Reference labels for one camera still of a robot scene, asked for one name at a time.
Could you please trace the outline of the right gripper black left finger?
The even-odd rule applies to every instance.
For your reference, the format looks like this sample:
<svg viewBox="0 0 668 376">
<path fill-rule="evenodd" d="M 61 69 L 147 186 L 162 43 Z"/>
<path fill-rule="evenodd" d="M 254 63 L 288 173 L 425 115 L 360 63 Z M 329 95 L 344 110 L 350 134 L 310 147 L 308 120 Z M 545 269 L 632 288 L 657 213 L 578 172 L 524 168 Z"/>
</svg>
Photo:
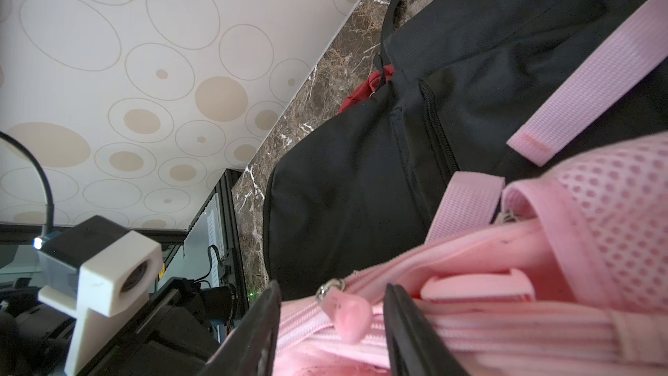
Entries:
<svg viewBox="0 0 668 376">
<path fill-rule="evenodd" d="M 282 294 L 271 281 L 198 375 L 272 375 Z"/>
</svg>

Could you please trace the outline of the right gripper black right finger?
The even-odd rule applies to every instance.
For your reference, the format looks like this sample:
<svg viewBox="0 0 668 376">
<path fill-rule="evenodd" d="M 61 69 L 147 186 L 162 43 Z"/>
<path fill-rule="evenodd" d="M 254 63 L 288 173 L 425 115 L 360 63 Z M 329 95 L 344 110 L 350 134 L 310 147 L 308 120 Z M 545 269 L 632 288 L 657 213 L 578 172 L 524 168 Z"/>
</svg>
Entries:
<svg viewBox="0 0 668 376">
<path fill-rule="evenodd" d="M 384 327 L 393 376 L 469 375 L 401 285 L 385 289 Z"/>
</svg>

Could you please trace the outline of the pink backpack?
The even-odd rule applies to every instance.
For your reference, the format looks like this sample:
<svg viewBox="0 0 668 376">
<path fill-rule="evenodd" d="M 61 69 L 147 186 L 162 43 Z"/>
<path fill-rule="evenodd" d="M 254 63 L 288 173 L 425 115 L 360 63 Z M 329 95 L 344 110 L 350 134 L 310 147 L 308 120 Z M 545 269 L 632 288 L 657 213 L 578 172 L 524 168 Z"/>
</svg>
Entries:
<svg viewBox="0 0 668 376">
<path fill-rule="evenodd" d="M 647 0 L 507 142 L 455 173 L 426 240 L 281 313 L 278 375 L 390 375 L 401 285 L 469 375 L 667 372 L 667 0 Z"/>
</svg>

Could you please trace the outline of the red backpack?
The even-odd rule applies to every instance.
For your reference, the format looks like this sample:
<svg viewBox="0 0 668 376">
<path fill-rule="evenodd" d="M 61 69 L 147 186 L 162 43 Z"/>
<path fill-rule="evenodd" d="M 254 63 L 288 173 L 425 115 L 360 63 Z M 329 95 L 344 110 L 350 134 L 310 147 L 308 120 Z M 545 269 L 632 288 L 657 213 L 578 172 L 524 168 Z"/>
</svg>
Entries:
<svg viewBox="0 0 668 376">
<path fill-rule="evenodd" d="M 342 113 L 355 104 L 364 102 L 366 99 L 368 99 L 379 88 L 381 78 L 381 72 L 374 71 L 369 76 L 369 78 L 365 80 L 365 82 L 358 86 L 348 97 L 344 99 L 339 109 L 339 113 Z"/>
</svg>

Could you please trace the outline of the black backpack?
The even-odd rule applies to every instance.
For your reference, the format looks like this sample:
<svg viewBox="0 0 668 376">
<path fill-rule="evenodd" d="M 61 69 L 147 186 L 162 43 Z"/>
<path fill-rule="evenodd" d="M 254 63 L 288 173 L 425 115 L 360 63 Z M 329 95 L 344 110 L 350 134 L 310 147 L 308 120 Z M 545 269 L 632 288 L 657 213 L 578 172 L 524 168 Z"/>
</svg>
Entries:
<svg viewBox="0 0 668 376">
<path fill-rule="evenodd" d="M 284 299 L 422 245 L 452 176 L 541 166 L 508 140 L 647 0 L 434 0 L 382 39 L 394 73 L 269 178 L 264 264 Z"/>
</svg>

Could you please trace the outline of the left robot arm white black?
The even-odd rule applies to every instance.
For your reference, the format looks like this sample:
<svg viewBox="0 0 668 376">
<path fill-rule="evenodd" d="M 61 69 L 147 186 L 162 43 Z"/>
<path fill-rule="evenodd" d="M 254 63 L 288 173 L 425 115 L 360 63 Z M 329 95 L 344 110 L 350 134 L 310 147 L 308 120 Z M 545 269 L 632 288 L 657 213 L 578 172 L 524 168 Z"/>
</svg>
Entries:
<svg viewBox="0 0 668 376">
<path fill-rule="evenodd" d="M 83 367 L 83 375 L 195 375 L 238 315 L 234 285 L 172 278 Z M 28 278 L 1 285 L 1 373 L 62 375 L 76 320 Z"/>
</svg>

